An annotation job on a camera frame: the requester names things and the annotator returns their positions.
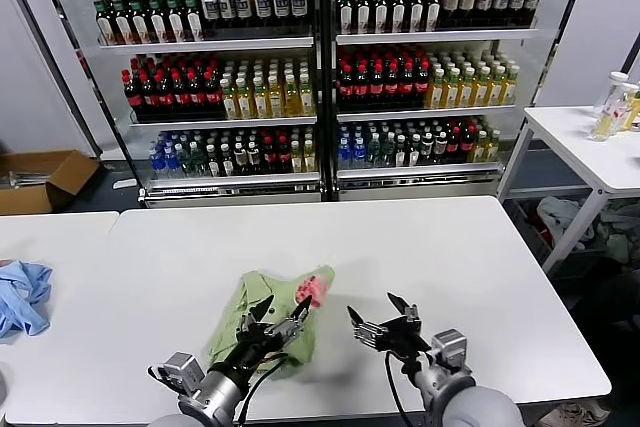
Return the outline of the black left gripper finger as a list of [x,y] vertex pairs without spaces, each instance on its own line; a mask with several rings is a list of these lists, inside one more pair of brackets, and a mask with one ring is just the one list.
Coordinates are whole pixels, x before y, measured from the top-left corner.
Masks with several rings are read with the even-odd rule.
[[288,316],[267,327],[264,333],[268,337],[279,339],[282,343],[289,343],[302,331],[311,306],[312,296],[308,295]]
[[273,300],[273,296],[268,296],[250,307],[248,312],[241,316],[239,327],[237,328],[237,335],[248,335],[258,331],[264,331],[270,326],[270,323],[264,322],[263,319],[269,313]]

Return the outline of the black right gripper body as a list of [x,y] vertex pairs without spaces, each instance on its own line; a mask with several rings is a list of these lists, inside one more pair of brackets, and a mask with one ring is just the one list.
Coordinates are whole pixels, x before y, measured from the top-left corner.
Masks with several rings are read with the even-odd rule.
[[401,361],[413,361],[420,353],[429,352],[431,346],[422,338],[421,326],[420,320],[409,320],[407,317],[384,322],[382,327],[386,333],[382,339],[383,349]]

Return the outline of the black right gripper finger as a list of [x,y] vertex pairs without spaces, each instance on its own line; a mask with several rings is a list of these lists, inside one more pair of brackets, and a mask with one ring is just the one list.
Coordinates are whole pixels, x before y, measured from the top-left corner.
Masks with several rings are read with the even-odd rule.
[[420,317],[418,308],[415,304],[409,304],[404,298],[391,292],[387,293],[387,297],[399,315],[393,319],[394,322],[419,323]]
[[353,327],[354,338],[370,348],[381,348],[386,340],[388,329],[379,324],[365,321],[351,306],[347,307],[347,311]]

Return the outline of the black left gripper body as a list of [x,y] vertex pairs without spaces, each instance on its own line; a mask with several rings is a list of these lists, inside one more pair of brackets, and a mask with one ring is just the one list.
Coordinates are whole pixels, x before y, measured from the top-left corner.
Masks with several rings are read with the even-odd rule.
[[284,352],[280,333],[256,331],[243,333],[227,357],[222,361],[222,371],[255,373],[288,358]]

